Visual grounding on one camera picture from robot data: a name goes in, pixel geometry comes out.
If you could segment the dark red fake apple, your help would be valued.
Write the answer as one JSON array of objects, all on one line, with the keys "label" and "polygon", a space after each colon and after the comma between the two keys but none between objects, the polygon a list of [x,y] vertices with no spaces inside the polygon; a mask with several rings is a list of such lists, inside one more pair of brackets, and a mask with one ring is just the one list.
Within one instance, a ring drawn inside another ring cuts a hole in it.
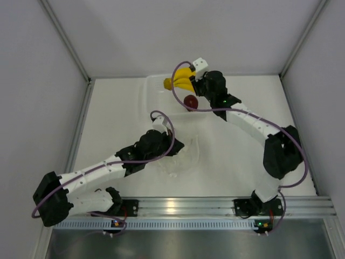
[{"label": "dark red fake apple", "polygon": [[192,112],[194,109],[198,109],[198,99],[193,95],[186,96],[183,102],[189,112]]}]

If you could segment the clear polka dot zip bag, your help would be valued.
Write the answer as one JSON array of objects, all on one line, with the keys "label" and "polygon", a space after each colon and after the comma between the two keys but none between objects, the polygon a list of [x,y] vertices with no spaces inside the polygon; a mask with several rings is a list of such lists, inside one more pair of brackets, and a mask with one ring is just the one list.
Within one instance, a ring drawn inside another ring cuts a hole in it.
[{"label": "clear polka dot zip bag", "polygon": [[191,170],[199,161],[198,135],[183,137],[179,141],[184,143],[184,147],[177,155],[166,156],[157,162],[159,169],[171,178],[176,178],[182,173]]}]

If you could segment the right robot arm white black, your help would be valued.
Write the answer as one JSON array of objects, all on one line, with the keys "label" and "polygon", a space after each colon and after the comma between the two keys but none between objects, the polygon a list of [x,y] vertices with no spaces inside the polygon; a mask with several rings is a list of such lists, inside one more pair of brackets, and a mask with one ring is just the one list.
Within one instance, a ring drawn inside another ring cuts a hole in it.
[{"label": "right robot arm white black", "polygon": [[253,113],[240,99],[228,93],[226,79],[219,71],[189,79],[196,95],[209,102],[216,116],[236,125],[262,145],[265,172],[250,200],[254,212],[265,214],[271,208],[271,200],[278,195],[282,179],[303,163],[297,129],[292,125],[280,127]]}]

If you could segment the yellow fake banana bunch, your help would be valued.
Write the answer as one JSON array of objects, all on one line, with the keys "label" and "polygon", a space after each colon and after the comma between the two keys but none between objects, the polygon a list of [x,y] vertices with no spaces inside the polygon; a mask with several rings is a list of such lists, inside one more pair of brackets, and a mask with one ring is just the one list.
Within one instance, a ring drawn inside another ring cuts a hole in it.
[{"label": "yellow fake banana bunch", "polygon": [[[195,71],[191,71],[190,68],[185,67],[178,69],[174,76],[174,87],[181,88],[183,90],[187,90],[190,92],[194,92],[194,88],[192,86],[192,83],[190,81],[190,77],[195,75]],[[172,90],[172,79],[166,78],[163,81],[163,87],[166,90],[171,91]]]}]

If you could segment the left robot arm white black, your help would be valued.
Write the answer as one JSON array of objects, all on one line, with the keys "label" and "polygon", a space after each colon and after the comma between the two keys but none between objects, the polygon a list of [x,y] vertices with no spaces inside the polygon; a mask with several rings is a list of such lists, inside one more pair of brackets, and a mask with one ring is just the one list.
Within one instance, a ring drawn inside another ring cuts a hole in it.
[{"label": "left robot arm white black", "polygon": [[51,227],[79,214],[115,216],[121,211],[123,200],[111,182],[143,170],[152,161],[175,156],[183,148],[184,143],[171,130],[151,129],[135,144],[96,165],[61,175],[49,172],[34,192],[36,207],[32,217]]}]

